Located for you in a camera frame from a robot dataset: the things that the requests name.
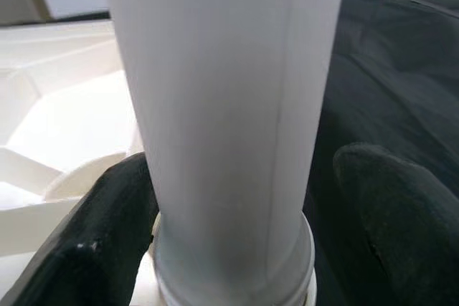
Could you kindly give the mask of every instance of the white cylinder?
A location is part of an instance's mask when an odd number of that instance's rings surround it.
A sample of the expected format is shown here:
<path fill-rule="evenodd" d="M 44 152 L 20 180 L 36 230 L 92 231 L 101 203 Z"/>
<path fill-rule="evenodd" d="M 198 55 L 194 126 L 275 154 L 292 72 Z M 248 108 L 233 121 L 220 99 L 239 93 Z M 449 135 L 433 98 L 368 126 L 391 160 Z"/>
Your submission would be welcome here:
<path fill-rule="evenodd" d="M 339 0 L 109 0 L 169 306 L 304 301 L 301 213 Z"/>

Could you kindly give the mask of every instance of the white plastic tube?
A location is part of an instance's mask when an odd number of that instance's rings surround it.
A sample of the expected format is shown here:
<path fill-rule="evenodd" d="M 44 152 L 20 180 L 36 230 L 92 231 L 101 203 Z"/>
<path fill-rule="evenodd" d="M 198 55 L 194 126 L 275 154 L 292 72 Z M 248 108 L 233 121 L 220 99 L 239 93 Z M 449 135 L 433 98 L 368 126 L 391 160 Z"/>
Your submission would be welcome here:
<path fill-rule="evenodd" d="M 301 208 L 339 0 L 109 0 L 169 306 L 299 305 Z"/>

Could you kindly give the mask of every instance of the white pipe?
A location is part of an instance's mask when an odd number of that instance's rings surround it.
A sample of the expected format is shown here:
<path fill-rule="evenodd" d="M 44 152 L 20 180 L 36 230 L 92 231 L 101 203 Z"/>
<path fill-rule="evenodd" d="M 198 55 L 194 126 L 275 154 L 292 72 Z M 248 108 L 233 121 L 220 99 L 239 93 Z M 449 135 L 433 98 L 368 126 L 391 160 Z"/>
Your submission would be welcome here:
<path fill-rule="evenodd" d="M 169 306 L 299 305 L 301 208 L 339 0 L 109 0 Z"/>

